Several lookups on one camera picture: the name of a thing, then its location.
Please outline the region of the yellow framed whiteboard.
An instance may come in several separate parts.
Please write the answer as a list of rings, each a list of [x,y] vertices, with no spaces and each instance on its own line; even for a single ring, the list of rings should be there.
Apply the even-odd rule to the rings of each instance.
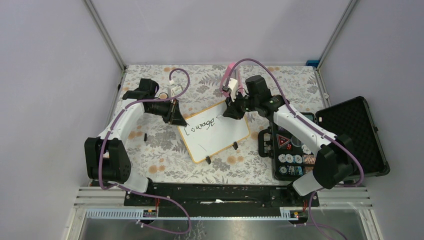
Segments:
[[[225,109],[226,103],[221,101],[188,117],[185,120],[187,126],[178,127],[182,141],[195,164],[249,137],[250,129],[245,117],[239,120],[229,117],[216,118],[223,115]]]

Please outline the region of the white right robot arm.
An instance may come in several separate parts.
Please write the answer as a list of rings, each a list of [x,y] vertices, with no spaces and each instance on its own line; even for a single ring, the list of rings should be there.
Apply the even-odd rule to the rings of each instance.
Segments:
[[[247,112],[257,112],[297,137],[315,156],[313,170],[290,184],[286,198],[291,205],[301,205],[313,191],[332,189],[360,168],[352,153],[354,146],[350,137],[318,126],[292,107],[282,93],[272,95],[260,75],[249,77],[245,86],[248,94],[242,95],[239,82],[227,79],[222,87],[228,95],[223,116],[239,120]]]

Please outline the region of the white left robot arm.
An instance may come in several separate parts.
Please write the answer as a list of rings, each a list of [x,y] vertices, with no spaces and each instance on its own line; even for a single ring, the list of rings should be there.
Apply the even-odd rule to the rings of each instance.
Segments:
[[[158,91],[156,81],[142,78],[138,88],[123,95],[121,109],[109,125],[84,143],[88,177],[136,192],[136,199],[144,206],[154,202],[155,192],[149,188],[149,179],[132,167],[126,151],[125,144],[133,127],[145,114],[160,116],[169,125],[187,126],[179,100],[175,96],[159,99]]]

